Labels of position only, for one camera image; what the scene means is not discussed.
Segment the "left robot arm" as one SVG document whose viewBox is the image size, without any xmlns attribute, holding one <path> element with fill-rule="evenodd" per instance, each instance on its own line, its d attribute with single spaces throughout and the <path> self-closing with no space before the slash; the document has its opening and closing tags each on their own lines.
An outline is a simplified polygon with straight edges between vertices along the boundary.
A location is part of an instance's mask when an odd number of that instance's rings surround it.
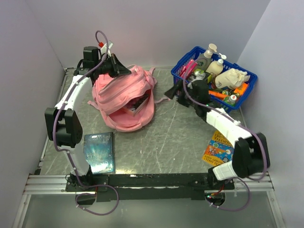
<svg viewBox="0 0 304 228">
<path fill-rule="evenodd" d="M 77 110 L 100 74 L 116 78 L 130 74 L 130 70 L 110 52 L 110 45 L 84 47 L 83 58 L 78 62 L 68 90 L 55 107 L 45 110 L 48 138 L 55 150 L 63 152 L 69 162 L 68 182 L 84 191 L 96 187 L 96 184 L 80 144 L 83 128 Z"/>
</svg>

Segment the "pink school backpack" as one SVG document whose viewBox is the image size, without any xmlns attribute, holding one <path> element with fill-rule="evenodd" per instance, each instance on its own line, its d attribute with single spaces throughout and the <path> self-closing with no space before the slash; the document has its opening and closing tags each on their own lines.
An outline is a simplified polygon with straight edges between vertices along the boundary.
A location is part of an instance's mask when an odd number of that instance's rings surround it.
<svg viewBox="0 0 304 228">
<path fill-rule="evenodd" d="M 169 100 L 163 96 L 154 99 L 153 89 L 157 80 L 153 77 L 154 68 L 144 70 L 141 66 L 130 66 L 131 74 L 111 78 L 101 74 L 92 88 L 93 101 L 88 104 L 99 110 L 105 124 L 119 132 L 133 132 L 147 125 L 154 116 L 155 104 Z M 148 102 L 135 115 L 129 115 L 122 110 L 130 100 L 149 94 Z"/>
</svg>

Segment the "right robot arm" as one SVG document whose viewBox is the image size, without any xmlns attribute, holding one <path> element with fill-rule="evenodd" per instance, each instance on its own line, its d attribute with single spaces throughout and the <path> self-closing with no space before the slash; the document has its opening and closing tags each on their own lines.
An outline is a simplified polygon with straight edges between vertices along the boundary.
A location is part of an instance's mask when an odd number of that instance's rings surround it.
<svg viewBox="0 0 304 228">
<path fill-rule="evenodd" d="M 164 95 L 169 99 L 177 96 L 182 105 L 192 103 L 197 116 L 216 128 L 233 146 L 232 160 L 210 170 L 211 175 L 208 176 L 207 183 L 212 189 L 220 188 L 224 180 L 232 178 L 248 178 L 254 181 L 264 178 L 270 167 L 266 137 L 244 127 L 223 108 L 211 106 L 205 81 L 197 80 L 188 86 L 185 81 L 179 80 Z"/>
</svg>

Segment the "teal hardcover book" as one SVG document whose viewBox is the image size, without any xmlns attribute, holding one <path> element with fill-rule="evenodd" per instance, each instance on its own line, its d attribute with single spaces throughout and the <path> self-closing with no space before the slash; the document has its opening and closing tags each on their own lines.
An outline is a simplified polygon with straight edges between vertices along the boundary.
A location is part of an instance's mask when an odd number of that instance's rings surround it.
<svg viewBox="0 0 304 228">
<path fill-rule="evenodd" d="M 85 135 L 84 155 L 94 175 L 115 173 L 113 132 Z"/>
</svg>

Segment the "white book pink flowers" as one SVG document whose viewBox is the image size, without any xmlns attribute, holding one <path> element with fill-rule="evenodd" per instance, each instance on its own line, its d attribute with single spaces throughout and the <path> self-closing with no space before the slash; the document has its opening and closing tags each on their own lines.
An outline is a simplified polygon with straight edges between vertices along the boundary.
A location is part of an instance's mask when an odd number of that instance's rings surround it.
<svg viewBox="0 0 304 228">
<path fill-rule="evenodd" d="M 148 100 L 149 94 L 145 93 L 140 97 L 130 100 L 124 107 L 122 107 L 122 110 L 129 115 L 135 116 L 148 102 Z"/>
</svg>

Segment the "yellow children's book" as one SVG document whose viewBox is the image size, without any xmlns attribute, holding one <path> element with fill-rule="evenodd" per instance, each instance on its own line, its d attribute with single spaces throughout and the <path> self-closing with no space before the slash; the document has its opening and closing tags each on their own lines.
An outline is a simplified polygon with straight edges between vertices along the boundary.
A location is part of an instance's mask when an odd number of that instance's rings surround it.
<svg viewBox="0 0 304 228">
<path fill-rule="evenodd" d="M 233 158 L 234 148 L 231 143 L 216 130 L 205 149 L 202 160 L 212 166 L 218 166 L 229 162 Z"/>
</svg>

